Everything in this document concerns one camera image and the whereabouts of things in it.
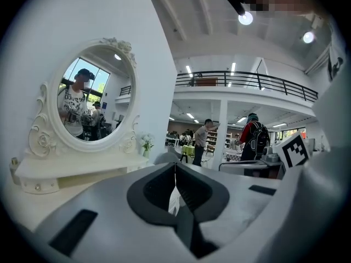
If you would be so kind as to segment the white flower bouquet in vase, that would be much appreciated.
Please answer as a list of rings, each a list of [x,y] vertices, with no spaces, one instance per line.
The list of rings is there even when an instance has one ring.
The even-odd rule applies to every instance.
[[[140,137],[140,144],[144,149],[143,156],[149,158],[150,151],[154,146],[154,136],[150,133],[142,134]]]

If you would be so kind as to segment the cream ornate dressing table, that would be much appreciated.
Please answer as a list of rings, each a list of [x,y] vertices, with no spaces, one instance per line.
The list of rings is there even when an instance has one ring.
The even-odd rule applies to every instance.
[[[100,153],[64,154],[47,159],[25,157],[15,175],[29,179],[57,179],[60,190],[34,195],[15,185],[11,178],[5,184],[3,201],[11,220],[34,231],[54,210],[92,184],[127,174],[130,165],[148,162],[142,155],[108,150]]]

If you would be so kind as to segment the black balcony railing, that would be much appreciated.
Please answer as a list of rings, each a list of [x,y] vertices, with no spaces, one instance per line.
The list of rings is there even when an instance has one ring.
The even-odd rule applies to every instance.
[[[301,84],[258,72],[230,72],[222,70],[177,74],[176,87],[236,87],[280,92],[306,102],[316,102],[319,94]]]

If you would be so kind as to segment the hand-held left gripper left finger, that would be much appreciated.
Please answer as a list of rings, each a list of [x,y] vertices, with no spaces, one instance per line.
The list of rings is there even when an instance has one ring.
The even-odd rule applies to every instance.
[[[94,183],[48,215],[35,235],[74,263],[192,263],[168,204],[174,163]]]

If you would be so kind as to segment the white pillar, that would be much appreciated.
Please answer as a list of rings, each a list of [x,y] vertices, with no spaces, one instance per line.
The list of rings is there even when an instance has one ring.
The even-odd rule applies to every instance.
[[[216,149],[214,151],[214,156],[212,160],[212,169],[218,171],[219,165],[222,162],[224,146],[225,146],[225,138],[228,128],[228,101],[221,100],[220,101],[220,113],[219,113],[219,127],[217,129],[217,141],[216,141]]]

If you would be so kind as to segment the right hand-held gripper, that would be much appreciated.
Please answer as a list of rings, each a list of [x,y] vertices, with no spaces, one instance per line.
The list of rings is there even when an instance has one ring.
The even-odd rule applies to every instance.
[[[278,166],[278,179],[282,179],[287,170],[303,165],[310,158],[305,140],[300,132],[283,139],[278,144],[266,147],[262,161],[234,161],[219,165],[218,171],[257,178],[267,178],[269,168]]]

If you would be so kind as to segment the oval mirror ornate white frame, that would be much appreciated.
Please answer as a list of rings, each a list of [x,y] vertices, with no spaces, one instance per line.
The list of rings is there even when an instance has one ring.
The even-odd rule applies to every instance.
[[[135,126],[139,118],[137,108],[139,83],[132,46],[129,42],[117,40],[115,37],[94,39],[81,44],[71,53],[70,58],[78,57],[78,53],[85,53],[93,48],[111,49],[119,54],[126,64],[127,72],[132,78],[132,95],[129,103],[131,109],[110,136],[91,143],[75,139],[59,122],[59,113],[54,110],[58,103],[55,92],[58,91],[64,68],[69,63],[69,59],[66,59],[53,73],[50,82],[44,82],[40,86],[41,94],[37,98],[39,110],[29,131],[28,153],[43,159],[62,155],[69,150],[78,153],[94,153],[123,144],[125,141],[131,143],[135,139]]]

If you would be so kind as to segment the green covered table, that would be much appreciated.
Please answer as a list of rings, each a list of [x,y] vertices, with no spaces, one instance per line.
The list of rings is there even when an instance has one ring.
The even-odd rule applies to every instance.
[[[181,154],[181,162],[185,161],[185,163],[192,163],[195,157],[195,147],[190,145],[183,145]]]

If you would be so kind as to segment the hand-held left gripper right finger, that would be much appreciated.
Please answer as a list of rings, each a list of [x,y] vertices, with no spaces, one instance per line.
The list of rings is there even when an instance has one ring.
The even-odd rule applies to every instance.
[[[279,181],[233,175],[175,164],[181,205],[176,216],[176,247],[227,247],[239,239],[268,205]]]

